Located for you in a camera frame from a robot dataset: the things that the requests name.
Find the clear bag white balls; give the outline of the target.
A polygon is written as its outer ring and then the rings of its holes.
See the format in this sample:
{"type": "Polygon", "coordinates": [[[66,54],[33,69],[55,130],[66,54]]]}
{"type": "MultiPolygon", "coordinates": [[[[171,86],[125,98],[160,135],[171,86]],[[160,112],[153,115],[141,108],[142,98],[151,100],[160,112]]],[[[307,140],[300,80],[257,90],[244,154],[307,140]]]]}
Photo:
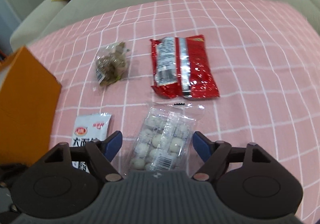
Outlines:
{"type": "Polygon", "coordinates": [[[184,170],[204,109],[193,103],[153,104],[129,153],[127,171],[184,170]]]}

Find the pink checkered tablecloth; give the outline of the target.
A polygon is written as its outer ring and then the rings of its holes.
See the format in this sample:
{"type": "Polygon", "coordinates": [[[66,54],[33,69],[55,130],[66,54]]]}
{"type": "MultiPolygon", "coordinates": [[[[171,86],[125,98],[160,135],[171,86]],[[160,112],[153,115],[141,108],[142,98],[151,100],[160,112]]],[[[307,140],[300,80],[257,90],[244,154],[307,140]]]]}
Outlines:
{"type": "Polygon", "coordinates": [[[82,116],[111,115],[123,174],[201,165],[190,135],[257,143],[303,188],[297,216],[319,221],[319,32],[271,0],[164,0],[76,22],[29,45],[61,83],[52,145],[82,146],[82,116]]]}

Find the orange cardboard box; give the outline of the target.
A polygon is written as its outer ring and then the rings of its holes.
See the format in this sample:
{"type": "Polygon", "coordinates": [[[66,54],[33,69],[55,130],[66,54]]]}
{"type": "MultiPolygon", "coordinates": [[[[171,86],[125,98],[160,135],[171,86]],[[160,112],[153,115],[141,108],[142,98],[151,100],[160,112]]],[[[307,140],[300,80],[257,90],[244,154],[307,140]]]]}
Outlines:
{"type": "Polygon", "coordinates": [[[1,63],[1,164],[34,164],[48,150],[61,84],[27,47],[1,63]]]}

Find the red foil snack bag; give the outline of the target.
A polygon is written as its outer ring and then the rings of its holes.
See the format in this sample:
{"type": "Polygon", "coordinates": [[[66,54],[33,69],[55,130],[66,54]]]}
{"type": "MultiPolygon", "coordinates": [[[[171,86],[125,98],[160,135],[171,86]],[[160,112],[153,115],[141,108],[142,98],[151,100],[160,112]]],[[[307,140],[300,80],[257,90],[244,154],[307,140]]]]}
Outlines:
{"type": "Polygon", "coordinates": [[[163,98],[220,96],[210,70],[203,35],[151,40],[152,89],[163,98]]]}

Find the white black snack packet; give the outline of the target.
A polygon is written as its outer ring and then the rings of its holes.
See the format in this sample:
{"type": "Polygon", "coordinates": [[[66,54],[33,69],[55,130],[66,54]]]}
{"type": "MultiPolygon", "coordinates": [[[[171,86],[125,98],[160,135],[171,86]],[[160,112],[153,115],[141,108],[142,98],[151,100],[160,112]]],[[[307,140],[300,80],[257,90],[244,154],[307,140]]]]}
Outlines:
{"type": "Polygon", "coordinates": [[[84,147],[90,141],[104,141],[112,115],[97,113],[77,116],[72,132],[71,147],[84,147]]]}

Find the clear bag brown snacks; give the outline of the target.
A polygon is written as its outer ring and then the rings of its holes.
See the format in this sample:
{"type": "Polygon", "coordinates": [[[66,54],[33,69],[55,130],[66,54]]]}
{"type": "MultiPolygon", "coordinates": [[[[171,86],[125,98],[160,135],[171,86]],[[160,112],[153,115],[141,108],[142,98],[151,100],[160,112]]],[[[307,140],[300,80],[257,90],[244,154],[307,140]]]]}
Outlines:
{"type": "Polygon", "coordinates": [[[126,43],[115,42],[98,50],[95,56],[95,74],[100,86],[119,81],[127,70],[126,43]]]}

